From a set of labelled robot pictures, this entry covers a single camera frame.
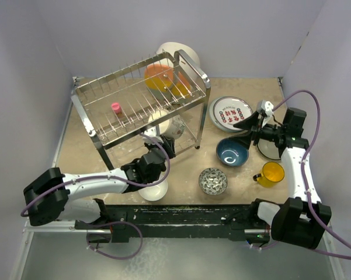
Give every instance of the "pink object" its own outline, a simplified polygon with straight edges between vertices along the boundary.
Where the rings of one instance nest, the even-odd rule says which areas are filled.
[[[112,110],[113,110],[116,114],[122,113],[121,105],[119,105],[118,102],[115,102],[115,103],[112,104]]]

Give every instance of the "patterned bowl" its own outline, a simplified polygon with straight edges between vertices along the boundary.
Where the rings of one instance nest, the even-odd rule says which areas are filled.
[[[206,194],[218,195],[227,188],[227,177],[218,168],[207,168],[200,173],[199,186]]]

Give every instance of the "wall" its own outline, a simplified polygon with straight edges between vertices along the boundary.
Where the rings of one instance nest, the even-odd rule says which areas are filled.
[[[73,75],[101,76],[166,41],[213,77],[283,76],[325,0],[37,0]]]
[[[319,196],[332,207],[336,232],[351,242],[351,0],[328,0],[284,76],[284,94],[313,91],[321,105],[321,130],[312,152]],[[289,105],[308,112],[305,134],[315,128],[315,106],[308,96]],[[338,251],[351,254],[341,244]],[[351,261],[343,262],[351,279]]]
[[[32,0],[0,0],[0,280],[25,219],[23,189],[51,166],[72,86]]]

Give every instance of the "cable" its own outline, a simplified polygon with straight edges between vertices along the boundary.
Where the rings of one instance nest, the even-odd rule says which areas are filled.
[[[281,105],[283,105],[288,99],[292,98],[293,96],[295,96],[297,93],[300,92],[305,92],[308,93],[315,102],[315,105],[317,107],[317,126],[315,128],[315,134],[314,137],[309,145],[309,148],[305,151],[305,154],[303,156],[303,160],[301,161],[301,174],[303,175],[303,179],[304,179],[304,183],[305,183],[305,189],[307,191],[307,197],[308,197],[308,206],[309,206],[309,210],[311,212],[311,214],[313,215],[314,219],[322,226],[322,228],[324,228],[330,235],[332,235],[336,240],[339,240],[342,244],[344,244],[346,247],[351,249],[351,244],[348,243],[346,240],[342,239],[339,235],[337,235],[331,228],[327,227],[326,224],[323,223],[323,221],[318,217],[318,215],[315,213],[313,205],[311,203],[311,191],[309,188],[309,183],[308,183],[308,179],[306,177],[306,173],[305,173],[305,159],[307,157],[307,155],[310,153],[311,148],[314,146],[315,140],[317,140],[317,136],[318,136],[318,132],[319,132],[319,126],[321,124],[321,109],[319,107],[319,102],[318,99],[315,97],[315,95],[310,92],[309,90],[298,90],[295,91],[294,93],[290,94],[288,97],[286,97],[282,102],[280,102],[277,106],[275,106],[275,108],[273,109],[273,111],[275,111],[276,109],[278,109]],[[315,249],[313,250],[317,253],[326,255],[326,256],[331,256],[331,257],[336,257],[336,258],[343,258],[346,260],[351,260],[351,256],[349,255],[340,255],[340,254],[334,254],[334,253],[329,253],[327,251],[323,251],[323,250],[318,250]]]
[[[96,253],[99,253],[100,255],[103,255],[105,257],[112,258],[114,260],[128,260],[130,258],[135,257],[140,252],[140,250],[141,250],[141,248],[143,246],[143,234],[141,233],[140,229],[136,225],[134,225],[133,223],[125,222],[125,221],[117,221],[117,222],[104,223],[103,225],[90,225],[90,224],[88,224],[88,225],[96,227],[96,228],[101,228],[103,226],[113,226],[113,225],[129,225],[129,226],[132,226],[139,233],[139,236],[140,236],[139,248],[135,252],[133,252],[131,255],[127,255],[125,257],[117,257],[115,255],[109,255],[107,253],[101,252],[100,250],[97,249],[97,247],[91,246],[91,244],[90,244],[90,242],[88,240],[88,234],[87,234],[86,235],[87,248],[91,249],[92,251],[94,251]]]
[[[155,186],[155,185],[158,185],[159,183],[162,183],[163,181],[166,180],[167,176],[169,175],[170,173],[170,158],[169,158],[169,155],[166,153],[165,149],[157,142],[157,140],[155,138],[152,138],[152,137],[149,137],[145,134],[141,134],[141,136],[143,137],[146,137],[148,138],[150,141],[152,141],[160,150],[161,152],[164,154],[164,156],[166,157],[166,162],[168,163],[168,168],[166,169],[166,172],[163,176],[163,178],[161,178],[160,180],[158,180],[157,182],[154,182],[154,183],[151,183],[151,184],[139,184],[139,183],[136,183],[136,182],[132,182],[130,180],[127,180],[127,179],[124,179],[124,178],[121,178],[121,177],[117,177],[117,176],[111,176],[110,179],[114,179],[114,180],[118,180],[118,181],[123,181],[127,184],[131,184],[131,185],[134,185],[134,186],[137,186],[137,187],[152,187],[152,186]],[[76,182],[82,182],[82,181],[87,181],[87,180],[95,180],[95,179],[108,179],[108,176],[103,176],[103,175],[99,175],[99,176],[88,176],[88,177],[83,177],[83,178],[78,178],[76,179],[75,181]],[[52,193],[53,191],[59,189],[59,188],[62,188],[62,187],[65,187],[67,185],[70,185],[74,183],[72,180],[70,181],[66,181],[66,182],[63,182],[61,184],[58,184],[52,188],[50,188],[49,190],[43,192],[42,194],[40,194],[38,197],[36,197],[34,200],[32,200],[29,204],[26,205],[26,207],[21,211],[21,216],[22,217],[28,217],[29,214],[25,214],[26,211],[28,211],[35,203],[37,203],[40,199],[42,199],[43,197],[45,197],[46,195]]]

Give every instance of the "gray floor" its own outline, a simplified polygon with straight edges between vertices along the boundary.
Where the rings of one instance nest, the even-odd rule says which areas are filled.
[[[102,250],[124,256],[138,243],[105,244]],[[325,256],[284,243],[259,253],[245,244],[145,239],[138,256],[117,261],[87,250],[85,233],[35,233],[22,279],[334,279]]]

